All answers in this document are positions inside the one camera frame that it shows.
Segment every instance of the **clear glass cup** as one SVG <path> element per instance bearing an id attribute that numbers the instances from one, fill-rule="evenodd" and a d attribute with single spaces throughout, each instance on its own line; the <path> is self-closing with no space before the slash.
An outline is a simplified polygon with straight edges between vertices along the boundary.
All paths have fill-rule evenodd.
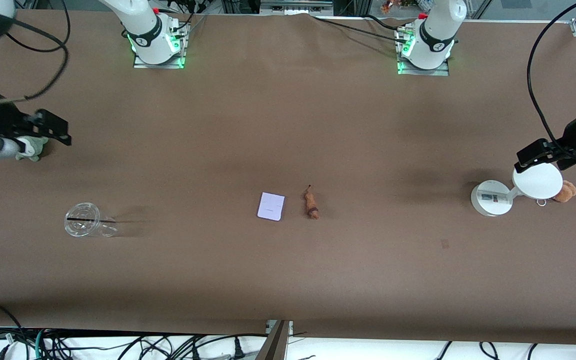
<path id="1" fill-rule="evenodd" d="M 112 237 L 117 234 L 117 221 L 103 215 L 94 203 L 74 205 L 63 218 L 63 227 L 73 237 Z"/>

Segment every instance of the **brown table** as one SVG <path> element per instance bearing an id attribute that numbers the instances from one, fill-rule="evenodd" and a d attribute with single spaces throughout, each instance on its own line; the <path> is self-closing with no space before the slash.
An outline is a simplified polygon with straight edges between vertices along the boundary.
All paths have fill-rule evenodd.
<path id="1" fill-rule="evenodd" d="M 19 16 L 64 36 L 59 11 Z M 112 13 L 71 18 L 66 73 L 19 107 L 69 121 L 73 145 L 0 161 L 0 304 L 23 325 L 235 333 L 292 319 L 313 337 L 576 343 L 576 197 L 519 198 L 499 218 L 469 198 L 510 185 L 515 153 L 546 136 L 526 91 L 542 23 L 464 23 L 450 76 L 420 77 L 397 74 L 388 41 L 307 15 L 209 16 L 183 70 L 133 69 Z M 61 56 L 0 39 L 0 92 L 34 92 Z M 576 117 L 568 25 L 542 41 L 533 82 L 561 134 Z M 308 184 L 319 221 L 304 215 Z M 261 192 L 286 196 L 280 222 L 256 217 Z M 123 236 L 67 235 L 82 201 Z"/>

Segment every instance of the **white paper note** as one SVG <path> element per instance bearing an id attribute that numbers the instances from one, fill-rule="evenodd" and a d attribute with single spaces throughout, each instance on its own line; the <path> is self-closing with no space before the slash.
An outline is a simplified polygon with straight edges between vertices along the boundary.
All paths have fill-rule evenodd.
<path id="1" fill-rule="evenodd" d="M 279 221 L 282 218 L 282 209 L 284 208 L 285 196 L 273 193 L 261 193 L 259 210 L 256 216 L 261 219 Z"/>

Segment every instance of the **teal cable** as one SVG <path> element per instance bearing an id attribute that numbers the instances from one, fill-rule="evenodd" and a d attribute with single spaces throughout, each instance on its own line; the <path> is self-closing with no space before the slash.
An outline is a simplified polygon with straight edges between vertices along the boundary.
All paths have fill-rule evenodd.
<path id="1" fill-rule="evenodd" d="M 37 333 L 37 338 L 34 340 L 34 357 L 36 359 L 41 359 L 41 356 L 39 356 L 39 341 L 41 341 L 42 339 L 43 332 L 44 332 L 43 330 L 39 330 L 39 332 Z"/>

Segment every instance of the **white circular base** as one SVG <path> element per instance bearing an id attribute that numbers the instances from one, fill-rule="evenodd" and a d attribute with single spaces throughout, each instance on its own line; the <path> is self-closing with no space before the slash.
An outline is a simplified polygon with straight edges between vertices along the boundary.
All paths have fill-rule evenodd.
<path id="1" fill-rule="evenodd" d="M 470 194 L 470 201 L 473 207 L 480 214 L 487 217 L 498 217 L 510 211 L 513 207 L 512 199 L 499 201 L 497 194 L 506 196 L 510 189 L 501 182 L 488 180 L 475 186 Z"/>
<path id="2" fill-rule="evenodd" d="M 564 179 L 557 166 L 538 164 L 522 173 L 518 173 L 517 170 L 512 171 L 512 183 L 522 195 L 542 200 L 559 194 L 562 191 Z"/>

